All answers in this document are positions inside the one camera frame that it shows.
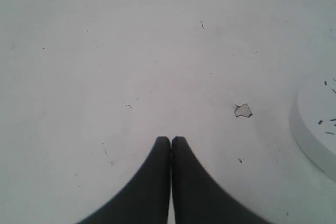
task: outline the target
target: small white fragment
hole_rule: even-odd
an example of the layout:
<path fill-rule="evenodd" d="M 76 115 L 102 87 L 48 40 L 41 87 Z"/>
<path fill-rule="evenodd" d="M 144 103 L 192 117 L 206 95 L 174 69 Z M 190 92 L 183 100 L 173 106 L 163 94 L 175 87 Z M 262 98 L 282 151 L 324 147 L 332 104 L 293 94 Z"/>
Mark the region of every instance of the small white fragment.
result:
<path fill-rule="evenodd" d="M 246 118 L 250 118 L 252 116 L 252 111 L 247 103 L 243 104 L 242 106 L 236 105 L 235 116 L 244 116 Z"/>

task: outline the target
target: white round object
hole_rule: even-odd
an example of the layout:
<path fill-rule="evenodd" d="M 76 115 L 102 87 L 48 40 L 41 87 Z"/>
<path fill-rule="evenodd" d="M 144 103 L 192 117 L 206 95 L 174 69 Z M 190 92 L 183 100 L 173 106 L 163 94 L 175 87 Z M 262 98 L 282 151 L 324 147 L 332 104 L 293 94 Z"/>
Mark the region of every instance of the white round object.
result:
<path fill-rule="evenodd" d="M 289 121 L 303 152 L 336 181 L 336 76 L 317 77 L 301 87 Z"/>

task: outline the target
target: white circular base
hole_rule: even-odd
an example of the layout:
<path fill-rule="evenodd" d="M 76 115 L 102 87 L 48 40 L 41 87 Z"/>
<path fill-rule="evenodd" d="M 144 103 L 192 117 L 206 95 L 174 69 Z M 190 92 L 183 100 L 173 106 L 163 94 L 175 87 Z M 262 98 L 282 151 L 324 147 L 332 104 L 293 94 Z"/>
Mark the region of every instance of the white circular base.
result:
<path fill-rule="evenodd" d="M 336 76 L 314 78 L 301 87 L 289 122 L 303 152 L 336 181 Z"/>

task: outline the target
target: debris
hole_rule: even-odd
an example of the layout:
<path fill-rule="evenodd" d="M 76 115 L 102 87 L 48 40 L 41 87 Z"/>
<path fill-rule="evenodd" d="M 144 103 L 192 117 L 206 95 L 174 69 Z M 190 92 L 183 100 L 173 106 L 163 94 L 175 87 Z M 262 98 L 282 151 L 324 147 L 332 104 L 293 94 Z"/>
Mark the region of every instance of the debris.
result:
<path fill-rule="evenodd" d="M 244 116 L 246 118 L 250 118 L 252 116 L 252 111 L 247 103 L 243 104 L 242 106 L 236 105 L 235 116 Z"/>

